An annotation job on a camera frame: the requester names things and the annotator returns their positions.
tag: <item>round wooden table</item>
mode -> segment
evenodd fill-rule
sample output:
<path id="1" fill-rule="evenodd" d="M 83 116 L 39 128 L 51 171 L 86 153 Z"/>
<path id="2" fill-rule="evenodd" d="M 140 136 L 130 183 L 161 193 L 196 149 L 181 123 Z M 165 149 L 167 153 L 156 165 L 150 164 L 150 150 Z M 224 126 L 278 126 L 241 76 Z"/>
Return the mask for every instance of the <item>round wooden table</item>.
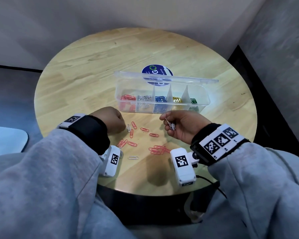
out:
<path id="1" fill-rule="evenodd" d="M 218 79 L 205 85 L 211 103 L 201 114 L 215 123 L 227 123 L 253 141 L 257 128 L 257 112 L 253 97 L 240 74 L 224 58 L 187 37 L 147 28 L 122 28 L 82 38 L 61 50 L 46 66 L 38 81 L 34 105 L 43 136 L 74 113 L 89 114 L 101 107 L 117 108 L 114 98 L 114 71 L 142 72 L 151 64 L 168 67 L 175 76 Z M 124 132 L 110 136 L 111 144 L 128 139 L 138 144 L 123 147 L 116 176 L 99 177 L 99 184 L 131 194 L 166 196 L 190 192 L 209 185 L 197 179 L 194 185 L 179 188 L 169 153 L 151 155 L 154 145 L 168 149 L 189 146 L 169 137 L 159 114 L 122 113 L 126 123 L 134 121 L 134 137 Z M 141 127 L 159 134 L 150 137 Z M 139 156 L 129 160 L 128 156 Z M 199 164 L 198 175 L 212 181 L 207 167 Z"/>

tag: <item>black baseboard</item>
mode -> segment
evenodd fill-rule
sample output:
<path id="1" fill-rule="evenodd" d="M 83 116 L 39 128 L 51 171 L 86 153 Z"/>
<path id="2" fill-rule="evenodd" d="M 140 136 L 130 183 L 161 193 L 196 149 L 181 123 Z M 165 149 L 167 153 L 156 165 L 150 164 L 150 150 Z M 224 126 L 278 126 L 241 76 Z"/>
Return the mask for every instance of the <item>black baseboard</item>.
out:
<path id="1" fill-rule="evenodd" d="M 297 138 L 239 46 L 228 62 L 246 81 L 256 104 L 258 124 L 254 142 L 299 156 Z"/>
<path id="2" fill-rule="evenodd" d="M 42 73 L 42 71 L 43 71 L 43 70 L 39 70 L 39 69 L 28 69 L 28 68 L 12 67 L 12 66 L 5 66 L 5 65 L 0 65 L 0 68 L 23 70 L 23 71 L 30 71 L 30 72 L 37 72 L 37 73 Z"/>

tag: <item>blue sticker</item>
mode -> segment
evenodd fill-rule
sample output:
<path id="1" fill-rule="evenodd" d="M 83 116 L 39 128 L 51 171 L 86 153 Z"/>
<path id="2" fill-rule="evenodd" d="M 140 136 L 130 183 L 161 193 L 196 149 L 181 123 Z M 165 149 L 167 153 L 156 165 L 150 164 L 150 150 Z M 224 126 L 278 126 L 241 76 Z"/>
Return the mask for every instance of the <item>blue sticker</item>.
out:
<path id="1" fill-rule="evenodd" d="M 154 75 L 164 75 L 164 76 L 172 76 L 173 73 L 169 68 L 163 65 L 148 65 L 143 70 L 142 73 L 154 74 Z M 165 86 L 169 83 L 165 83 L 171 81 L 171 79 L 158 79 L 156 77 L 153 78 L 144 78 L 145 80 L 155 80 L 157 82 L 148 82 L 148 84 L 155 86 Z"/>

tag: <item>clear plastic lid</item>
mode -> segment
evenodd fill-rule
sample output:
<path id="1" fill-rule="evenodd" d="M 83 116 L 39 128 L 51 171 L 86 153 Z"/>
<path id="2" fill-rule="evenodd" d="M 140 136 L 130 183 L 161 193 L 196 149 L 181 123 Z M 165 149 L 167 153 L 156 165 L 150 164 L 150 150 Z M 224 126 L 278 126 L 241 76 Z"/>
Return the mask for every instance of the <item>clear plastic lid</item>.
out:
<path id="1" fill-rule="evenodd" d="M 204 78 L 193 78 L 193 77 L 181 77 L 181 76 L 166 76 L 166 75 L 155 75 L 147 73 L 137 72 L 126 72 L 126 71 L 115 71 L 114 75 L 120 79 L 144 79 L 154 80 L 156 82 L 178 82 L 187 84 L 215 84 L 219 80 L 216 79 L 204 79 Z"/>

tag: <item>gray sweatshirt sleeve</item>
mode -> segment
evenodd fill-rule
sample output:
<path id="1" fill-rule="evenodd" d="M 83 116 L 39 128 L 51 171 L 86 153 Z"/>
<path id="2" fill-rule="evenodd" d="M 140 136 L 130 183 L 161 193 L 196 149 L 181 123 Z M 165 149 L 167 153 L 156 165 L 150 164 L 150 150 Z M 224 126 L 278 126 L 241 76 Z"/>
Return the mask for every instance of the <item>gray sweatshirt sleeve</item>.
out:
<path id="1" fill-rule="evenodd" d="M 208 168 L 252 239 L 299 238 L 299 182 L 277 159 L 278 152 L 245 143 Z"/>
<path id="2" fill-rule="evenodd" d="M 0 238 L 80 237 L 101 165 L 74 134 L 53 130 L 0 172 Z"/>

